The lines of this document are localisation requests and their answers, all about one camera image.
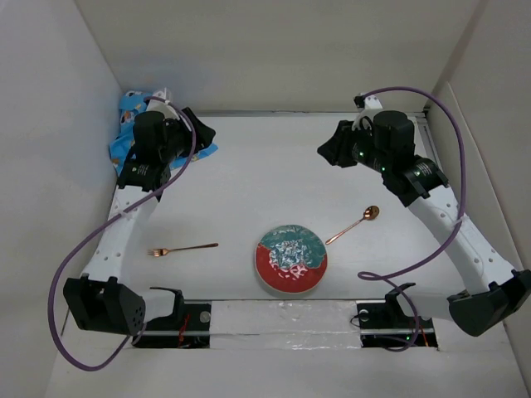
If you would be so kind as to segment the copper spoon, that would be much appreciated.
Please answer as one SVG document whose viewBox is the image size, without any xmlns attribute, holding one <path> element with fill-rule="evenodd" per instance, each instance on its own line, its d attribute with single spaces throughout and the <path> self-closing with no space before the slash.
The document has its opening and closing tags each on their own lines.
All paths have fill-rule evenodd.
<svg viewBox="0 0 531 398">
<path fill-rule="evenodd" d="M 363 215 L 362 215 L 362 217 L 359 220 L 355 221 L 351 226 L 348 226 L 347 228 L 343 229 L 339 233 L 335 234 L 334 236 L 332 236 L 331 238 L 326 240 L 325 244 L 326 245 L 330 245 L 330 244 L 334 243 L 337 239 L 339 239 L 341 236 L 345 235 L 347 232 L 352 230 L 355 226 L 359 225 L 363 221 L 372 221 L 372 220 L 376 219 L 378 217 L 379 213 L 380 213 L 380 209 L 379 209 L 378 206 L 372 205 L 372 206 L 367 207 L 364 210 Z"/>
</svg>

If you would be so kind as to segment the copper fork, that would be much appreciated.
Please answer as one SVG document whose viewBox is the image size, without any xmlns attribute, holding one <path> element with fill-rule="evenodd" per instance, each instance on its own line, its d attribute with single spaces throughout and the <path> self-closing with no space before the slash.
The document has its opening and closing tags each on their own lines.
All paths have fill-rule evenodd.
<svg viewBox="0 0 531 398">
<path fill-rule="evenodd" d="M 166 256 L 170 253 L 177 252 L 177 251 L 208 249 L 208 248 L 216 248 L 218 246 L 219 246 L 218 243 L 210 243 L 210 244 L 205 244 L 205 245 L 195 245 L 195 246 L 173 248 L 173 249 L 155 248 L 155 249 L 149 249 L 148 255 L 153 256 L 153 257 L 162 257 L 162 256 Z"/>
</svg>

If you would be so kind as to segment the red and teal plate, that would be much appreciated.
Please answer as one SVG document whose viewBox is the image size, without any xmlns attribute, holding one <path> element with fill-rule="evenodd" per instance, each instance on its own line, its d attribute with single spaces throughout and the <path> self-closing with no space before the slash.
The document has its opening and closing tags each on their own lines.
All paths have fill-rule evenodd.
<svg viewBox="0 0 531 398">
<path fill-rule="evenodd" d="M 266 286 L 282 294 L 308 293 L 323 279 L 327 267 L 324 242 L 304 226 L 277 226 L 256 246 L 257 275 Z"/>
</svg>

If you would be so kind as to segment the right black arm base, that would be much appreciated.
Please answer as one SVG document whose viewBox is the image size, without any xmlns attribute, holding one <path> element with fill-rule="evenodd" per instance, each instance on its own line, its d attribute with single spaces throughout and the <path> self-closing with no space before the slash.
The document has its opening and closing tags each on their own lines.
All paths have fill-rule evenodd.
<svg viewBox="0 0 531 398">
<path fill-rule="evenodd" d="M 419 318 L 416 332 L 416 321 L 402 311 L 399 298 L 403 296 L 392 289 L 384 299 L 356 302 L 356 312 L 349 322 L 359 331 L 362 348 L 377 347 L 394 352 L 406 347 L 438 348 L 432 320 Z"/>
</svg>

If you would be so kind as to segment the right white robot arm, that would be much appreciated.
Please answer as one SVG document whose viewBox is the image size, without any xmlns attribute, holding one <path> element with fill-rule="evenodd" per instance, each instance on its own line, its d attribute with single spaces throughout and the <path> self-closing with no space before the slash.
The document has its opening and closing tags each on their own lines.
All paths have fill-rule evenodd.
<svg viewBox="0 0 531 398">
<path fill-rule="evenodd" d="M 382 183 L 424 226 L 440 246 L 424 260 L 384 275 L 382 280 L 421 268 L 446 253 L 464 291 L 451 296 L 424 294 L 412 283 L 391 290 L 383 316 L 395 327 L 411 319 L 442 318 L 478 337 L 518 311 L 530 296 L 530 272 L 500 256 L 465 213 L 466 175 L 456 195 L 436 163 L 415 153 L 415 127 L 396 110 L 383 109 L 376 91 L 354 97 L 359 115 L 339 122 L 334 135 L 317 152 L 330 165 L 358 164 L 382 177 Z"/>
</svg>

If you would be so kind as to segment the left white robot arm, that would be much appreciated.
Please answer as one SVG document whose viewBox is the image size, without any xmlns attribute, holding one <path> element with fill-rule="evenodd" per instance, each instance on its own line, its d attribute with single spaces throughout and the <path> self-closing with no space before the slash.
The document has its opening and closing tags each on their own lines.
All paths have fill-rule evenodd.
<svg viewBox="0 0 531 398">
<path fill-rule="evenodd" d="M 152 287 L 139 294 L 127 286 L 126 255 L 135 249 L 144 224 L 162 198 L 170 165 L 208 147 L 215 130 L 189 108 L 168 117 L 159 110 L 134 118 L 134 143 L 119 173 L 113 205 L 118 220 L 105 228 L 81 277 L 69 278 L 63 295 L 78 328 L 133 336 L 144 324 L 179 327 L 185 317 L 178 289 Z"/>
</svg>

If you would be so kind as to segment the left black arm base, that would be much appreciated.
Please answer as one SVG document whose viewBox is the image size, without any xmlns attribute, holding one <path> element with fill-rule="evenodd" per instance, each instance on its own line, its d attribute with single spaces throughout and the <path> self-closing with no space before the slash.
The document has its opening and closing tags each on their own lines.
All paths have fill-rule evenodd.
<svg viewBox="0 0 531 398">
<path fill-rule="evenodd" d="M 184 302 L 178 318 L 155 318 L 148 322 L 136 348 L 203 349 L 210 347 L 211 302 Z"/>
</svg>

